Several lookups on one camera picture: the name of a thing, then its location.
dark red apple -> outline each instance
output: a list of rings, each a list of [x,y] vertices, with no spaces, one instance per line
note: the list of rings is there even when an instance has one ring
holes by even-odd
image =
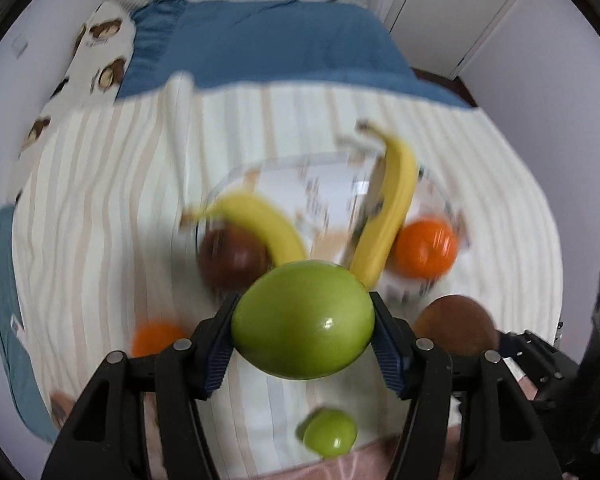
[[[269,270],[269,253],[249,230],[228,224],[206,233],[198,267],[209,288],[242,292]]]

orange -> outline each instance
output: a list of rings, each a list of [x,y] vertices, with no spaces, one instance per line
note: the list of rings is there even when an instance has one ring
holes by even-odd
[[[149,321],[136,330],[131,345],[132,357],[159,354],[178,339],[186,337],[182,329],[173,323]]]
[[[451,269],[458,245],[453,226],[445,220],[417,220],[405,225],[395,239],[395,270],[407,278],[433,280]]]

patterned pillow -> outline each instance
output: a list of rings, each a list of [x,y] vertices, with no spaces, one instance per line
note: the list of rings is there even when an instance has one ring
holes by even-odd
[[[106,1],[82,24],[64,79],[26,133],[11,171],[8,200],[16,200],[47,139],[71,110],[113,102],[133,54],[136,27],[116,3]]]

small green apple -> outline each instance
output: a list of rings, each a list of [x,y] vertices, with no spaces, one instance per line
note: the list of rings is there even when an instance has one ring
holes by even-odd
[[[324,377],[350,365],[374,330],[366,288],[347,269],[316,260],[277,267],[243,295],[231,323],[252,365],[285,379]]]
[[[348,453],[358,436],[356,421],[340,410],[320,410],[303,429],[304,445],[324,458]]]

cabinet door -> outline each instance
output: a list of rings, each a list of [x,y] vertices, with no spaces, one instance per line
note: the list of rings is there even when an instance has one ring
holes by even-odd
[[[507,0],[406,0],[391,35],[414,68],[449,77]]]

